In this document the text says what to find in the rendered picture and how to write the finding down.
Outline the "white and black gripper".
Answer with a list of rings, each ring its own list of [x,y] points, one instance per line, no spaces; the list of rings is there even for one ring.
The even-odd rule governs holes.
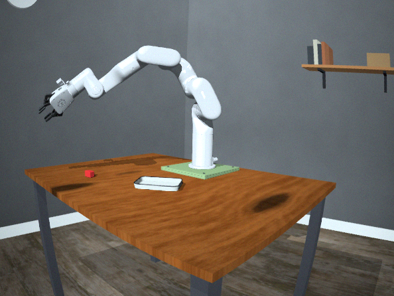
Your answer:
[[[48,99],[48,100],[47,100]],[[71,105],[74,101],[74,97],[67,88],[66,85],[59,87],[51,94],[45,94],[43,104],[37,109],[38,113],[45,110],[46,106],[54,108],[52,113],[49,113],[44,119],[47,122],[52,117],[62,116],[63,112]],[[55,112],[55,113],[54,113]]]

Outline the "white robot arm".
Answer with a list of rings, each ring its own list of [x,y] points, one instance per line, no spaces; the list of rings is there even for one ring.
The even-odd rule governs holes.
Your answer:
[[[163,70],[175,74],[186,96],[195,99],[192,106],[192,163],[193,169],[213,169],[218,158],[213,153],[213,123],[218,119],[222,108],[209,81],[198,78],[191,65],[179,52],[157,46],[143,46],[137,52],[121,61],[103,78],[98,80],[90,68],[85,69],[71,81],[64,84],[61,78],[57,84],[66,85],[73,97],[85,89],[91,99],[99,99],[116,85],[146,67],[148,64],[158,65]],[[172,69],[171,69],[172,68]]]

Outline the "dark red block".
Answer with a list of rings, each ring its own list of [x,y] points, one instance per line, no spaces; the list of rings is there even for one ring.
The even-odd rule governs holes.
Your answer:
[[[94,177],[94,171],[91,171],[91,170],[85,171],[85,176],[89,177],[89,178]]]

